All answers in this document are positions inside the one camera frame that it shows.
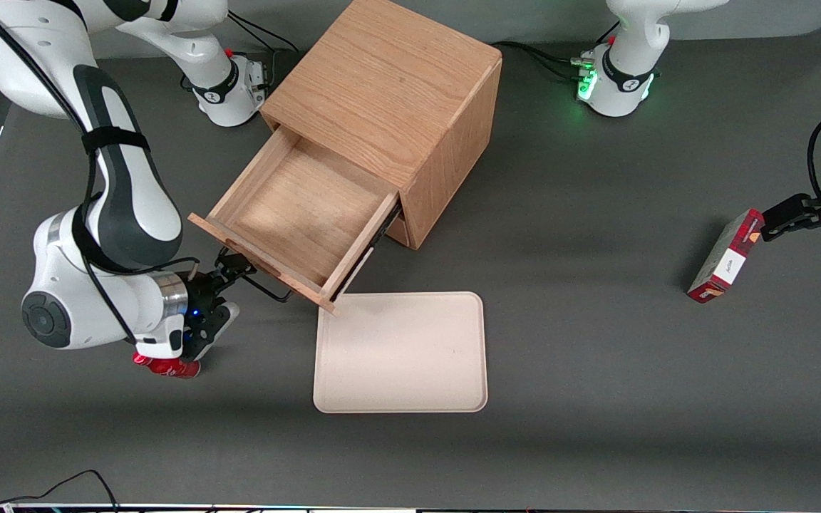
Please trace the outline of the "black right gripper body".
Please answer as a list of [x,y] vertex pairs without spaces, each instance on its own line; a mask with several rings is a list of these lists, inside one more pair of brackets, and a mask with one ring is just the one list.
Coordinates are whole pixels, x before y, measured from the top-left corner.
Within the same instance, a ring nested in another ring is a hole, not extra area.
[[209,274],[198,272],[192,279],[185,280],[188,295],[185,327],[193,336],[217,338],[231,321],[231,311],[226,299],[222,298],[225,283],[225,277],[216,271]]

